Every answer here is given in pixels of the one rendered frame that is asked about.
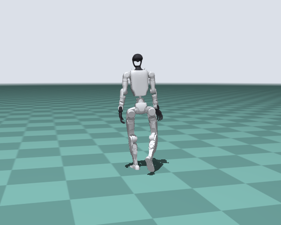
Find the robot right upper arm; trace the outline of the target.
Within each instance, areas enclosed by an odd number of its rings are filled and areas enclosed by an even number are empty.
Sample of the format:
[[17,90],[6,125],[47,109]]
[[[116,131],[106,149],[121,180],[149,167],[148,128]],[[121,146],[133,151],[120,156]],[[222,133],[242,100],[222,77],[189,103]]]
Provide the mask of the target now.
[[149,77],[149,83],[150,83],[150,93],[154,94],[156,93],[155,90],[155,74],[154,72],[148,71],[148,77]]

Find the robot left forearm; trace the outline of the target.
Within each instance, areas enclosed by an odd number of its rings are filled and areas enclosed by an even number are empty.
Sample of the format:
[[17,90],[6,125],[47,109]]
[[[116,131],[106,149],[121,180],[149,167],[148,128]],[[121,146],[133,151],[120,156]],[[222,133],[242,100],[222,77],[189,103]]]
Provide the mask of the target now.
[[[119,101],[119,107],[121,106],[122,107],[122,110],[123,110],[123,106],[124,106],[124,104],[125,104],[125,96],[123,96],[123,94],[124,94],[124,91],[123,91],[123,89],[121,89],[120,90],[120,101]],[[119,109],[119,107],[118,107],[118,109]]]

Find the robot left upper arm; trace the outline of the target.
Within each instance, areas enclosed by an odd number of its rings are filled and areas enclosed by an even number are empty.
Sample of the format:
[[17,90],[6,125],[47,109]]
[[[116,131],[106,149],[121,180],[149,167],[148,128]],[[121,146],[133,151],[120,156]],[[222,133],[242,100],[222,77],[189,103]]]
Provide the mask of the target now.
[[123,74],[123,79],[122,79],[122,87],[123,87],[122,89],[124,91],[123,95],[128,94],[127,87],[128,87],[128,78],[130,78],[130,73],[131,72],[125,72]]

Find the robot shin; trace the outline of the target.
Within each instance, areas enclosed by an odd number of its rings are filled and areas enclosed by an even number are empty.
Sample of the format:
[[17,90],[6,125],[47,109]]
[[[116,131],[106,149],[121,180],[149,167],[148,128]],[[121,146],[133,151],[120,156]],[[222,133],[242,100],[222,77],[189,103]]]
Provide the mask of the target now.
[[130,153],[132,155],[132,159],[133,159],[133,165],[136,166],[138,165],[138,161],[137,161],[137,143],[133,143],[133,139],[131,136],[129,136],[128,138],[128,143],[129,143],[129,149],[130,149]]
[[156,151],[157,142],[158,142],[158,136],[157,135],[154,136],[154,141],[149,141],[149,154],[148,154],[148,156],[150,156],[151,159],[153,159],[154,153]]

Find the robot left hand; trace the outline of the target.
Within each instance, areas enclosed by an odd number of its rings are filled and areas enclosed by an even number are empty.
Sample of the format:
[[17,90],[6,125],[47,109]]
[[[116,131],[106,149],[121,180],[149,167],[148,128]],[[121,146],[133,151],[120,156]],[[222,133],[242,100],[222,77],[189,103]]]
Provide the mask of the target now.
[[122,112],[123,112],[123,110],[122,110],[122,107],[120,106],[119,107],[119,118],[120,118],[120,121],[123,123],[123,124],[125,124],[125,122],[123,122],[122,120],[124,120],[123,118],[122,118]]

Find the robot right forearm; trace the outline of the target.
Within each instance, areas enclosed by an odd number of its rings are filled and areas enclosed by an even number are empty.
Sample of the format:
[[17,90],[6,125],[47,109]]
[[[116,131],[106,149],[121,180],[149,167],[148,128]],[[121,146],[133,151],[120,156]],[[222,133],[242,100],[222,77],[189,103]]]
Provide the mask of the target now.
[[[156,90],[156,89],[155,89]],[[157,109],[157,105],[158,105],[158,99],[157,99],[157,91],[156,91],[156,93],[155,94],[153,94],[152,95],[152,100],[153,100],[153,107],[155,108],[155,109]]]

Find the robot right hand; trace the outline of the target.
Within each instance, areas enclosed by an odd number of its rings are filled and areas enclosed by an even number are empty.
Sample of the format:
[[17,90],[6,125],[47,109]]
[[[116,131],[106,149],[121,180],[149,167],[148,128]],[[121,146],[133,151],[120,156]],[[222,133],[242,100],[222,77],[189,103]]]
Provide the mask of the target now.
[[159,118],[159,120],[163,119],[163,115],[162,115],[161,111],[159,110],[159,105],[157,105],[157,109],[155,109],[155,113],[157,115],[157,120],[158,120],[158,118]]

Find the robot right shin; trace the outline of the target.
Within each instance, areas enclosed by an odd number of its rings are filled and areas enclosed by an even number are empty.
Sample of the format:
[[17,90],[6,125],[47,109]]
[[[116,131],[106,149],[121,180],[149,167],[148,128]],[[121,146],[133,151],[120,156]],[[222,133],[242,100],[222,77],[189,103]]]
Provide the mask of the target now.
[[148,154],[148,156],[150,156],[151,159],[153,159],[154,153],[156,151],[157,142],[158,142],[158,136],[157,135],[154,136],[154,141],[149,141],[149,154]]

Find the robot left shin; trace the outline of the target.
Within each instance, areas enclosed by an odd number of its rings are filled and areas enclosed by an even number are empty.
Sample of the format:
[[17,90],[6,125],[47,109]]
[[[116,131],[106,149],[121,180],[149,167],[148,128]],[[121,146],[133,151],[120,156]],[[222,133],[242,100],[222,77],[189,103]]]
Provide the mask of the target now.
[[128,143],[129,143],[129,149],[130,149],[130,153],[132,155],[132,159],[133,159],[133,165],[136,166],[138,165],[138,161],[137,161],[137,143],[133,143],[133,139],[131,136],[129,136],[128,138]]

